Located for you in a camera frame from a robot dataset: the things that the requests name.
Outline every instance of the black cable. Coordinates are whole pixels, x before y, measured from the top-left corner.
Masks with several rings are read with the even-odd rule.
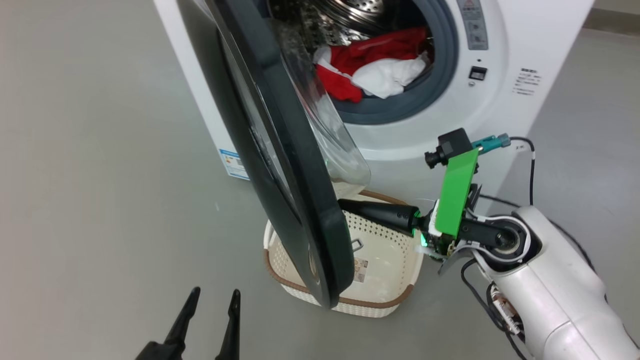
[[[513,206],[514,208],[521,208],[520,205],[516,204],[515,202],[511,202],[508,200],[504,200],[504,199],[500,199],[499,197],[494,197],[491,195],[485,195],[483,193],[480,194],[480,197],[485,198],[485,199],[489,199],[489,200],[493,200],[495,202],[501,202],[505,205],[509,205],[509,206]]]
[[[527,360],[527,358],[524,357],[524,355],[522,354],[522,352],[520,351],[520,349],[518,348],[516,343],[513,341],[513,338],[511,337],[511,334],[506,332],[505,335],[507,336],[507,340],[509,340],[509,343],[511,344],[511,347],[513,348],[513,351],[515,351],[516,354],[518,354],[518,357],[520,359],[522,359],[522,360]]]
[[[624,326],[624,324],[622,325],[622,328],[625,330],[625,332],[627,333],[627,336],[631,339],[631,342],[636,346],[636,349],[640,350],[640,347],[638,347],[638,343],[636,343],[636,341],[631,337],[631,335],[629,334],[629,332],[627,331],[627,328]]]
[[[467,281],[467,277],[465,276],[465,272],[467,271],[467,269],[473,265],[476,264],[477,261],[476,259],[471,259],[469,261],[467,261],[464,265],[462,265],[462,269],[460,270],[460,277],[462,278],[462,282],[465,283],[465,285],[467,285],[467,287],[469,288],[469,290],[471,290],[471,292],[474,294],[474,297],[476,298],[476,300],[478,301],[478,304],[480,304],[480,306],[482,306],[482,308],[484,309],[484,311],[486,312],[486,314],[489,316],[489,318],[491,319],[491,321],[493,322],[493,324],[498,328],[498,330],[504,332],[504,334],[507,336],[507,339],[509,340],[509,343],[511,344],[511,347],[513,348],[513,351],[516,352],[516,354],[518,355],[518,357],[522,360],[527,360],[526,357],[524,357],[524,355],[521,353],[520,349],[518,348],[518,346],[516,345],[516,343],[513,341],[513,339],[511,338],[511,332],[509,331],[509,327],[507,326],[507,324],[504,322],[504,319],[502,319],[502,317],[498,317],[496,314],[494,314],[491,309],[489,308],[489,304],[491,304],[490,302],[485,304],[484,301],[482,300],[482,298],[480,297],[480,294],[478,294],[478,292],[476,291],[476,289]],[[490,299],[490,289],[491,289],[491,285],[493,283],[489,284],[489,287],[487,288],[487,301],[489,301]]]
[[[521,141],[529,144],[531,149],[531,170],[529,171],[529,205],[533,205],[533,174],[536,170],[536,147],[533,146],[533,142],[527,138],[521,136],[511,136],[510,140]]]
[[[593,270],[593,272],[596,272],[596,268],[591,263],[591,258],[589,258],[586,250],[584,250],[584,248],[582,247],[582,245],[580,245],[578,240],[576,240],[567,230],[564,230],[564,227],[560,226],[557,222],[549,218],[547,218],[547,220],[549,220],[549,222],[553,224],[556,227],[556,229],[560,230],[564,235],[566,235],[567,238],[569,238],[569,240],[571,240],[571,242],[578,248],[578,251],[580,251],[580,253],[582,254],[582,257],[584,257],[584,260],[587,262],[587,265],[589,265],[589,267]]]
[[[478,301],[478,304],[480,304],[480,306],[482,306],[482,308],[484,309],[485,313],[489,316],[489,318],[491,319],[491,321],[493,322],[493,324],[500,330],[500,331],[505,331],[506,327],[505,325],[502,323],[502,319],[497,319],[493,313],[491,312],[491,310],[489,310],[489,306],[487,304],[484,303],[484,301],[482,300],[482,298],[480,297],[480,294],[478,294],[478,292],[476,291],[476,289],[473,287],[473,285],[471,285],[471,283],[469,283],[467,281],[467,277],[465,276],[465,271],[467,271],[467,269],[473,265],[477,263],[476,259],[471,259],[469,261],[467,261],[464,265],[462,265],[462,269],[460,270],[460,278],[462,278],[462,282],[465,283],[465,285],[467,285],[467,287],[469,288],[469,290],[471,290],[471,292],[474,294],[474,297],[476,298],[476,300]]]

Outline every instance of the laundry basket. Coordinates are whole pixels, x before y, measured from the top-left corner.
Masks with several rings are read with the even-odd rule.
[[[362,192],[353,199],[403,204],[372,192]],[[370,318],[387,316],[409,296],[418,279],[422,254],[414,249],[420,244],[420,232],[416,231],[414,237],[406,236],[360,216],[344,214],[351,238],[359,239],[363,247],[354,253],[354,281],[342,292],[333,310]],[[264,259],[268,272],[287,293],[318,305],[268,221],[264,231]]]

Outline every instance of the door glass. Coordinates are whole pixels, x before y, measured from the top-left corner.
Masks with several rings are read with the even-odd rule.
[[[316,76],[316,68],[299,33],[277,20],[270,24],[280,43],[285,68],[323,154],[336,198],[352,197],[369,184],[369,166]]]
[[[264,127],[263,116],[268,117],[266,114],[260,114],[259,106],[264,108],[262,104],[256,105],[253,101],[254,97],[251,94],[251,90],[249,89],[248,83],[253,83],[251,79],[245,79],[240,67],[236,63],[235,59],[231,55],[231,50],[228,48],[226,42],[224,43],[224,53],[227,59],[227,64],[229,70],[231,72],[231,76],[234,79],[236,84],[236,88],[239,91],[240,98],[242,99],[244,109],[247,112],[247,116],[249,118],[249,122],[251,124],[251,130],[253,133],[253,138],[257,142],[260,147],[260,152],[262,153],[262,157],[264,161],[267,163],[269,167],[269,171],[271,175],[278,181],[278,186],[280,187],[280,191],[285,194],[289,204],[295,209],[296,205],[293,200],[293,195],[291,194],[291,190],[289,189],[289,183],[287,182],[286,177],[284,176],[284,171],[282,170],[282,164],[280,164],[280,160],[278,159],[278,155],[273,147],[273,143],[271,142],[271,138],[267,133],[267,129]]]

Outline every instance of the red clothing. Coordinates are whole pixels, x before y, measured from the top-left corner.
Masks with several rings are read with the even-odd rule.
[[[331,65],[352,76],[356,70],[380,59],[411,60],[419,55],[420,45],[427,39],[425,27],[394,31],[349,46],[331,46]],[[338,100],[360,102],[362,90],[349,78],[316,65],[317,75],[326,91]]]

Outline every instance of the gray floor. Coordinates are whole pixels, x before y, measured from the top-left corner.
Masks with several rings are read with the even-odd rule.
[[[584,239],[636,338],[639,48],[584,32],[532,132],[540,207]],[[0,57],[6,358],[131,359],[196,285],[185,359],[217,354],[234,288],[242,359],[514,358],[456,272],[438,278],[429,261],[381,320],[270,279],[265,214],[224,172],[150,1],[3,1]],[[522,171],[504,189],[520,201]]]

